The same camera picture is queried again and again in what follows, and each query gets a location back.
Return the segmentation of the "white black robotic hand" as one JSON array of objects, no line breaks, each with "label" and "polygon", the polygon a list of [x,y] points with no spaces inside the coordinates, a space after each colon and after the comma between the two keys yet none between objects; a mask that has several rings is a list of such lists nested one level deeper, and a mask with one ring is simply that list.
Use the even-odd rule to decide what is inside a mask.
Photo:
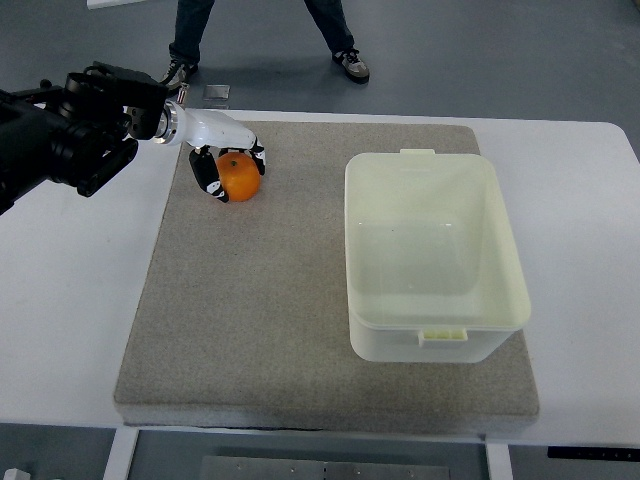
[{"label": "white black robotic hand", "polygon": [[265,150],[257,136],[241,123],[213,110],[185,109],[168,101],[161,114],[154,140],[161,144],[186,143],[194,177],[199,187],[222,202],[229,202],[220,181],[216,160],[229,152],[250,156],[261,177],[265,173]]}]

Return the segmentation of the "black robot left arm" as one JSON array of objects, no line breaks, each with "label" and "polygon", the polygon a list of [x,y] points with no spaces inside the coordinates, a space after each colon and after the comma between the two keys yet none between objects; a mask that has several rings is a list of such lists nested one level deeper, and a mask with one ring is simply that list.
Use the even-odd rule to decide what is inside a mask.
[{"label": "black robot left arm", "polygon": [[168,89],[148,74],[94,62],[62,86],[1,94],[1,209],[46,180],[90,197],[153,138]]}]

